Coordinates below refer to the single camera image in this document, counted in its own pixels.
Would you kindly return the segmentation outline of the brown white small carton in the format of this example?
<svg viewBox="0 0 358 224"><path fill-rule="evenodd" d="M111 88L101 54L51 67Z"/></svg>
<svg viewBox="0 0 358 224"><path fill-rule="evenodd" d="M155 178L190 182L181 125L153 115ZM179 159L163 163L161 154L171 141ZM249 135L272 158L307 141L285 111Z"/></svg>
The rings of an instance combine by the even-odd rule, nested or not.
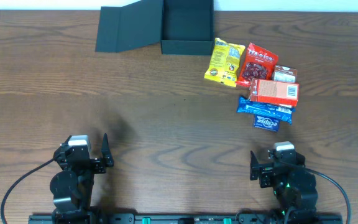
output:
<svg viewBox="0 0 358 224"><path fill-rule="evenodd" d="M276 65L272 73L272 80L277 82L295 83L298 70L295 68Z"/></svg>

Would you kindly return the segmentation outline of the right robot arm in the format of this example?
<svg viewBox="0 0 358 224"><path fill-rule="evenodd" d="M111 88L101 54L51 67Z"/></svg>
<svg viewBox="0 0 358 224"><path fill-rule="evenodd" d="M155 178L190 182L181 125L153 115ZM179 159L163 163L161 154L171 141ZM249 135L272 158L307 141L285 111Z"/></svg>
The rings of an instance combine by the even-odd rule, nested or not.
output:
<svg viewBox="0 0 358 224"><path fill-rule="evenodd" d="M313 223L316 218L316 177L305 170L305 157L294 149L268 152L271 163L261 164L250 153L250 180L272 188L284 212L284 223Z"/></svg>

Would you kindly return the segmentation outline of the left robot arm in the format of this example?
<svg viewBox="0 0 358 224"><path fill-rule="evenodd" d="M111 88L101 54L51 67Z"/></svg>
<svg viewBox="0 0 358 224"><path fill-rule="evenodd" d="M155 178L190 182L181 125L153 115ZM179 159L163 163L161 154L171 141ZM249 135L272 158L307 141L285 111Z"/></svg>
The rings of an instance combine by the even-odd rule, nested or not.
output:
<svg viewBox="0 0 358 224"><path fill-rule="evenodd" d="M114 165L108 136L103 136L101 157L90 158L89 136L69 136L54 152L53 159L62 169L50 182L55 210L52 223L99 224L108 223L107 216L91 206L96 174L106 173Z"/></svg>

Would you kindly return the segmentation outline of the orange red cardboard box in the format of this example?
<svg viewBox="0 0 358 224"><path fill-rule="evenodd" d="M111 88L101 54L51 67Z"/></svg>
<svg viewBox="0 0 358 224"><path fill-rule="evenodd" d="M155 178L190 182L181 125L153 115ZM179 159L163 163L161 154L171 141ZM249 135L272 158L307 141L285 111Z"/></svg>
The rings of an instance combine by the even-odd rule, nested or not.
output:
<svg viewBox="0 0 358 224"><path fill-rule="evenodd" d="M298 104L299 84L253 78L249 100L278 106Z"/></svg>

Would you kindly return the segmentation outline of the yellow snack bag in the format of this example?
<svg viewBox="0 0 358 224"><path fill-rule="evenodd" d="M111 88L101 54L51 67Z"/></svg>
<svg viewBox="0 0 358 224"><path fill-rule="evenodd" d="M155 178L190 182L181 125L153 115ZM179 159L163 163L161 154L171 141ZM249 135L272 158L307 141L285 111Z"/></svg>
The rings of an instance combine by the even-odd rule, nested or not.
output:
<svg viewBox="0 0 358 224"><path fill-rule="evenodd" d="M236 87L237 70L245 49L244 45L228 43L220 38L215 38L211 60L204 73L204 79Z"/></svg>

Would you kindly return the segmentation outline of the black gift box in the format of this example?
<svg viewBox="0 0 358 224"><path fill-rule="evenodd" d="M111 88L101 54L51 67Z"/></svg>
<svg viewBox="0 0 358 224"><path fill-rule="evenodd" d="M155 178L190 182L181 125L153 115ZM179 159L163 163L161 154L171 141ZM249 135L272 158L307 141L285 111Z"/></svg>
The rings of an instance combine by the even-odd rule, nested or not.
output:
<svg viewBox="0 0 358 224"><path fill-rule="evenodd" d="M118 53L159 43L163 54L211 55L213 0L141 0L100 10L95 51Z"/></svg>

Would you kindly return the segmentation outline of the red dried fruit bag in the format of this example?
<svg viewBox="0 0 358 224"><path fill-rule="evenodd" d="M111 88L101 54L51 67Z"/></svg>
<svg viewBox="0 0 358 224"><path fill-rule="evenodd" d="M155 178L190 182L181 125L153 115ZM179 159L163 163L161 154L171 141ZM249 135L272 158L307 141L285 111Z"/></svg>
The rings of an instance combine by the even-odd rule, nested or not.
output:
<svg viewBox="0 0 358 224"><path fill-rule="evenodd" d="M238 74L236 84L249 87L253 78L271 79L277 63L278 55L251 42L246 49L245 60Z"/></svg>

